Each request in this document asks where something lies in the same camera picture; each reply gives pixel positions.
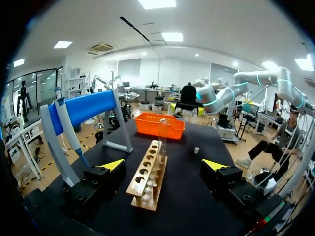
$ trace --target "man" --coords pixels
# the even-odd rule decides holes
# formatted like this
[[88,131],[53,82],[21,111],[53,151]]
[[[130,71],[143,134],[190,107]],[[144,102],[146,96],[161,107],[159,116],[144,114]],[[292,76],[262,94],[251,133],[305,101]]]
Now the man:
[[[250,158],[245,160],[237,160],[236,163],[244,166],[245,168],[248,168],[251,165],[251,162],[263,151],[265,153],[270,153],[273,157],[273,159],[277,162],[280,162],[280,159],[283,155],[283,153],[286,150],[286,147],[290,143],[290,137],[285,133],[285,130],[290,131],[291,133],[294,132],[295,127],[297,126],[296,120],[299,116],[299,113],[297,112],[296,107],[291,105],[290,109],[290,120],[285,121],[282,123],[280,128],[274,133],[271,138],[268,141],[260,141],[252,150],[248,152]],[[272,174],[272,178],[277,182],[288,170],[289,168],[289,159],[286,159],[288,157],[288,154],[291,152],[291,150],[294,148],[291,154],[296,155],[298,153],[298,148],[301,142],[300,137],[301,130],[299,128],[296,129],[295,134],[293,136],[293,139],[291,141],[290,146],[288,147],[287,151],[285,152],[280,165],[283,163],[283,165],[279,168],[278,172]],[[272,141],[280,137],[280,142],[276,145],[273,144]]]

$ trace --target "monitor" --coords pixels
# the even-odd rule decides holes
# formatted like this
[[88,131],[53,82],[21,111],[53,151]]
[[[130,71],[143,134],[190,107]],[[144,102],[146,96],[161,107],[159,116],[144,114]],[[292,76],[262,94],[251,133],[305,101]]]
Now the monitor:
[[130,87],[130,82],[123,82],[124,87]]
[[126,90],[124,86],[117,86],[118,93],[125,94]]

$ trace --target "black chair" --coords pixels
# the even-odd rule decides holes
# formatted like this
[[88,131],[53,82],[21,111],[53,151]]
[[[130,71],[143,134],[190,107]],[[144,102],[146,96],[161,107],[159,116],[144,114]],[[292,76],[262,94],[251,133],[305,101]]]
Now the black chair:
[[199,112],[199,107],[203,107],[202,103],[196,102],[197,90],[192,85],[186,85],[182,88],[181,101],[176,103],[176,108],[181,108],[188,111],[193,111],[197,108]]

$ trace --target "orange basket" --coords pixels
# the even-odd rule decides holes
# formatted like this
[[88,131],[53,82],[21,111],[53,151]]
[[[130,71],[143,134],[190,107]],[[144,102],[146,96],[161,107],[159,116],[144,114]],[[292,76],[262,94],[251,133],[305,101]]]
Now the orange basket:
[[142,113],[134,120],[139,133],[159,136],[159,122],[163,118],[166,118],[168,121],[169,128],[167,131],[167,137],[170,139],[180,139],[183,131],[185,130],[185,122],[177,120],[173,116]]

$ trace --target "ceiling light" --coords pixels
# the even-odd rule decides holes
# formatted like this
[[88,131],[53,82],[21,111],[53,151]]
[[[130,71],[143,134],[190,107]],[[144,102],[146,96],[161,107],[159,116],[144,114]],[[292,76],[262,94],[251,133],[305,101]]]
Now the ceiling light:
[[295,62],[302,70],[314,71],[312,63],[308,59],[296,59]]
[[70,41],[58,41],[54,48],[67,48],[69,47],[73,42],[70,42]]
[[176,7],[175,0],[138,0],[144,9]]
[[166,42],[183,42],[182,33],[162,33],[162,36]]
[[272,61],[266,61],[262,64],[264,67],[266,67],[266,69],[275,69],[277,68],[278,66],[273,63]]
[[13,66],[17,67],[19,65],[23,65],[24,64],[24,60],[25,60],[25,58],[14,61],[13,62]]

